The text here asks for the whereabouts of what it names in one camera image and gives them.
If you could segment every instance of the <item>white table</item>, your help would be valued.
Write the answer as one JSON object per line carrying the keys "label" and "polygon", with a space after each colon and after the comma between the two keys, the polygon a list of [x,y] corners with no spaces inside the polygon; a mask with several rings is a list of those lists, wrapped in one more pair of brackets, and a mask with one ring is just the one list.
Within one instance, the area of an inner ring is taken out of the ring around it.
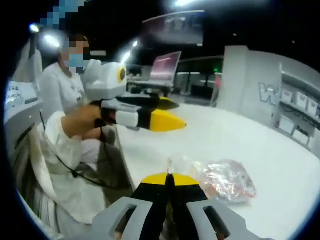
{"label": "white table", "polygon": [[288,240],[313,214],[320,192],[320,160],[284,135],[216,108],[181,105],[172,111],[185,129],[154,133],[117,132],[134,189],[145,177],[167,171],[167,159],[181,153],[203,163],[243,163],[256,188],[251,206],[233,207],[249,231],[261,238]]}

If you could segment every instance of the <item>sign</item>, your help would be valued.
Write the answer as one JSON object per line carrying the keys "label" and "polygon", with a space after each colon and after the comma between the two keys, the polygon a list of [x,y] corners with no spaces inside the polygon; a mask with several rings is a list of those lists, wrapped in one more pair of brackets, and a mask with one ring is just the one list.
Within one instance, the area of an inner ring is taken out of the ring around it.
{"label": "sign", "polygon": [[202,45],[204,11],[183,11],[157,16],[142,25],[141,41],[169,45]]}
{"label": "sign", "polygon": [[91,56],[107,56],[106,51],[91,51]]}
{"label": "sign", "polygon": [[24,97],[22,95],[22,92],[20,90],[20,86],[15,81],[9,81],[6,91],[6,97],[5,97],[5,110],[8,107],[15,107],[19,105],[23,105]]}
{"label": "sign", "polygon": [[181,52],[158,56],[153,63],[150,81],[173,85]]}
{"label": "sign", "polygon": [[281,89],[279,87],[274,87],[272,85],[259,82],[259,94],[261,102],[268,103],[272,106],[277,106],[280,101],[280,93]]}

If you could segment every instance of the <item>dark ceiling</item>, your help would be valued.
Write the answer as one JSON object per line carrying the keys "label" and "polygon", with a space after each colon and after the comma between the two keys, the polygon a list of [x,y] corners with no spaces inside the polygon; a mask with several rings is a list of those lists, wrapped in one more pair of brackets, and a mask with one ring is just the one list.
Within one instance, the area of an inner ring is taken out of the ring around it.
{"label": "dark ceiling", "polygon": [[[135,64],[150,65],[156,56],[182,50],[182,58],[223,55],[224,46],[247,45],[252,50],[284,55],[320,71],[319,4],[317,1],[199,0],[186,10],[205,10],[203,47],[137,48]],[[67,14],[68,31],[85,34],[91,50],[117,56],[139,36],[142,21],[172,12],[170,0],[93,0],[78,13]],[[39,7],[33,21],[50,11]]]}

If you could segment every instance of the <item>clear plastic bag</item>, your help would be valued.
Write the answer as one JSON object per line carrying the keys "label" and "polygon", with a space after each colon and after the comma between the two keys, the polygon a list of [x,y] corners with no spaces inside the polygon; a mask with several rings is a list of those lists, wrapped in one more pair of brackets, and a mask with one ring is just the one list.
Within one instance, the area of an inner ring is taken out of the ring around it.
{"label": "clear plastic bag", "polygon": [[233,160],[203,165],[181,154],[168,160],[168,172],[190,176],[199,182],[206,196],[227,204],[248,203],[256,196],[256,187],[244,166]]}

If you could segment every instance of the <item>light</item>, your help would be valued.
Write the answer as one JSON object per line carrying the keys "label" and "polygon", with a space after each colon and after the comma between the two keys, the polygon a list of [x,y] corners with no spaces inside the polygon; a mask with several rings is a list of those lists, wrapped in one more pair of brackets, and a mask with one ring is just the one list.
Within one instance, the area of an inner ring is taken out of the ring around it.
{"label": "light", "polygon": [[188,4],[193,3],[195,0],[177,0],[177,2],[175,3],[176,6],[178,7],[183,7],[186,6]]}
{"label": "light", "polygon": [[46,35],[44,37],[44,39],[46,40],[46,42],[50,45],[50,46],[53,46],[55,48],[59,48],[60,47],[60,43],[59,41],[54,38],[53,36],[50,36],[50,35]]}
{"label": "light", "polygon": [[121,61],[121,64],[124,64],[128,58],[130,57],[131,53],[128,51],[124,56],[123,56],[123,59]]}
{"label": "light", "polygon": [[38,33],[40,31],[39,27],[35,24],[30,24],[29,29],[32,33]]}
{"label": "light", "polygon": [[216,85],[218,88],[219,88],[220,85],[221,85],[221,79],[220,79],[219,76],[216,76],[216,78],[215,78],[215,85]]}

